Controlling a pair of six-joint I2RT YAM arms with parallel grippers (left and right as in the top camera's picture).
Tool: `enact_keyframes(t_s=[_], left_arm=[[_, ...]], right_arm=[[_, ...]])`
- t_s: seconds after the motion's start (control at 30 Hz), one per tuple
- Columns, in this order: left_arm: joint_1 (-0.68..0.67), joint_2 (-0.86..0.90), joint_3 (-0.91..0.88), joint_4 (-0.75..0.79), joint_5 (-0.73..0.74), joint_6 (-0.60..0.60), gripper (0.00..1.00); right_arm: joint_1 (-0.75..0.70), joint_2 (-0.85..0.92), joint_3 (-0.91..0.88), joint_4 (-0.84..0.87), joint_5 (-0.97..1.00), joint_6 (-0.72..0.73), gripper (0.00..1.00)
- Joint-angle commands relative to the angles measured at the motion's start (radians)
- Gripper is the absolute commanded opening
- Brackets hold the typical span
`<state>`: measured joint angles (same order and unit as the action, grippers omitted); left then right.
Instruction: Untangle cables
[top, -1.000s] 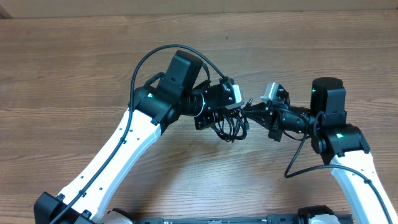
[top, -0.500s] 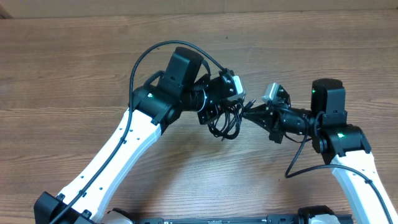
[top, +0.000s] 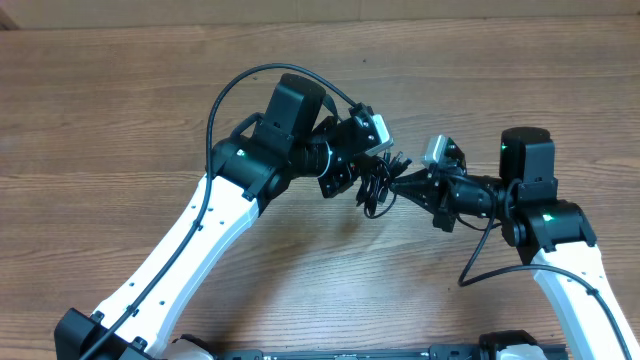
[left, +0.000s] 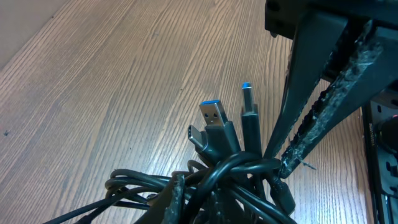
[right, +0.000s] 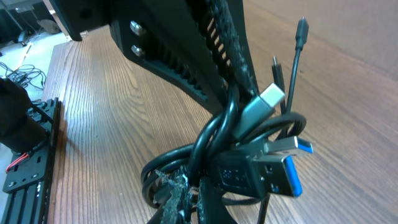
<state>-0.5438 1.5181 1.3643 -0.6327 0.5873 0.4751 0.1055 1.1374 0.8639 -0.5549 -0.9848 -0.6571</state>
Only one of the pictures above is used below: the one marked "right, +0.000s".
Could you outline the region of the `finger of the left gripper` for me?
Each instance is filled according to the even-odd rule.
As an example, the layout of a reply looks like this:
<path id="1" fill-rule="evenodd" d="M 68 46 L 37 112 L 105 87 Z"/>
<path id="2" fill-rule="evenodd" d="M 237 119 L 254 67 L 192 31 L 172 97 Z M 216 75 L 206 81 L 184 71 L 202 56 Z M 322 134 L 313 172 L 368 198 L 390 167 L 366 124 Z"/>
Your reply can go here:
<path id="1" fill-rule="evenodd" d="M 128 60 L 212 114 L 227 105 L 231 83 L 239 105 L 259 91 L 242 1 L 111 1 L 110 29 Z"/>

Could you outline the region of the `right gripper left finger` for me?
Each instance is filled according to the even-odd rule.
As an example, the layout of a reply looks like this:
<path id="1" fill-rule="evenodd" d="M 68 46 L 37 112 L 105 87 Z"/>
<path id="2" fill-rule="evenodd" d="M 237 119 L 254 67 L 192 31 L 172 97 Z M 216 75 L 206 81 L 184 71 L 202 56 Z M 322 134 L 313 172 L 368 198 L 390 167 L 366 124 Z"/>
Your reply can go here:
<path id="1" fill-rule="evenodd" d="M 183 167 L 162 167 L 147 177 L 147 201 L 156 212 L 148 224 L 191 222 L 192 192 Z"/>

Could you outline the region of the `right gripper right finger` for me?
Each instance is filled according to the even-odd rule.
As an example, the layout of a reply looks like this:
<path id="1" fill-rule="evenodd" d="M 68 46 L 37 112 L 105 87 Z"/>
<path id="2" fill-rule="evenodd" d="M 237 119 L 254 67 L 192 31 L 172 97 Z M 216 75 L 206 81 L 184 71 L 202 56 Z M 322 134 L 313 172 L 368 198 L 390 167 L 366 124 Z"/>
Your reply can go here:
<path id="1" fill-rule="evenodd" d="M 200 179 L 197 216 L 199 224 L 236 224 L 208 177 Z"/>

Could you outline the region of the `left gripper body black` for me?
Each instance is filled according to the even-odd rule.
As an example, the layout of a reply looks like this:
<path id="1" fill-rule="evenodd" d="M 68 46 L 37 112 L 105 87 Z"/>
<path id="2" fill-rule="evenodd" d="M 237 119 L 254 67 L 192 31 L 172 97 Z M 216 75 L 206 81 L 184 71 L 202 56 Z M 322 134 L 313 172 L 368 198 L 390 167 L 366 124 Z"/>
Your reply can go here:
<path id="1" fill-rule="evenodd" d="M 108 25 L 115 42 L 192 42 L 193 18 L 186 1 L 51 1 L 69 36 Z"/>

